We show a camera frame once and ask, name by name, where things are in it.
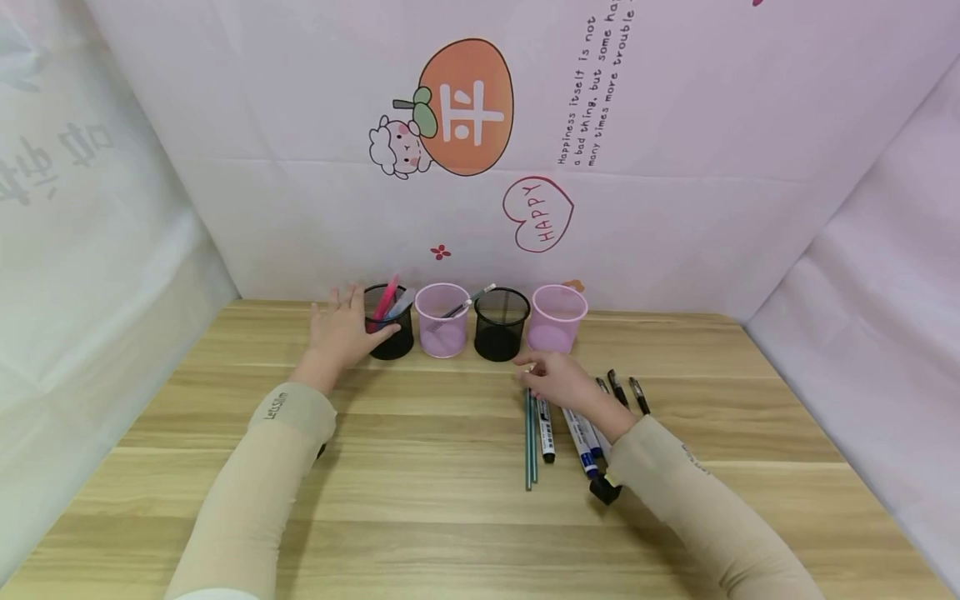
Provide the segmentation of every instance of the hand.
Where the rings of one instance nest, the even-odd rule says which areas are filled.
[[[328,395],[342,370],[357,364],[398,331],[399,324],[390,324],[368,334],[364,323],[363,288],[351,283],[344,301],[340,301],[340,290],[333,288],[325,313],[320,312],[317,304],[310,305],[309,345],[289,380]]]
[[[523,386],[561,408],[580,413],[599,427],[611,444],[636,424],[630,409],[600,390],[593,377],[569,354],[532,350],[514,359],[516,365],[531,363],[532,370],[516,374]]]

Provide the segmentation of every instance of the black mesh pen holder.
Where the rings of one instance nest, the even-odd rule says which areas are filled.
[[[383,296],[383,291],[386,287],[386,283],[381,283],[380,285],[373,285],[363,291],[363,307],[364,314],[366,315],[365,326],[367,333],[374,333],[387,325],[394,323],[400,325],[400,331],[387,338],[386,342],[371,350],[370,353],[370,356],[380,360],[397,360],[397,358],[406,356],[407,352],[414,346],[414,328],[410,321],[410,310],[413,308],[413,304],[411,303],[403,309],[403,312],[392,319],[374,319],[373,313],[376,311],[376,306],[380,303],[380,298]],[[407,289],[402,285],[396,287],[394,296],[390,299],[390,305],[387,306],[388,313],[393,309],[394,304],[396,304],[400,296],[406,291]]]
[[[477,330],[473,347],[494,363],[506,362],[520,352],[523,324],[530,316],[530,302],[517,290],[495,287],[473,303]]]

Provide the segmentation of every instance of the pink highlighter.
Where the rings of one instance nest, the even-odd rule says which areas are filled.
[[[390,279],[390,283],[387,284],[387,287],[383,290],[383,296],[380,297],[380,302],[376,306],[376,310],[373,311],[373,320],[382,321],[384,316],[387,314],[387,310],[390,309],[390,302],[394,299],[394,294],[396,294],[396,286],[400,283],[400,274],[397,273]],[[367,323],[367,333],[373,333],[376,331],[376,325],[374,323]]]

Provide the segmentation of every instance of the orange circle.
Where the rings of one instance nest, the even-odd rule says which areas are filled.
[[[482,82],[483,106],[477,106],[475,82]],[[456,175],[477,175],[491,168],[507,149],[514,128],[514,87],[500,51],[485,39],[455,41],[423,67],[420,85],[430,88],[433,96],[428,105],[437,116],[437,134],[421,139],[430,156]],[[485,120],[477,126],[466,118],[466,112],[461,112],[449,121],[444,132],[442,85],[448,86],[451,109],[499,112],[502,120]],[[476,127],[480,128],[479,144]]]

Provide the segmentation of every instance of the backdrop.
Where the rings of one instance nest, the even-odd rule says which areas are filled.
[[[960,52],[925,0],[91,0],[247,298],[749,318]]]

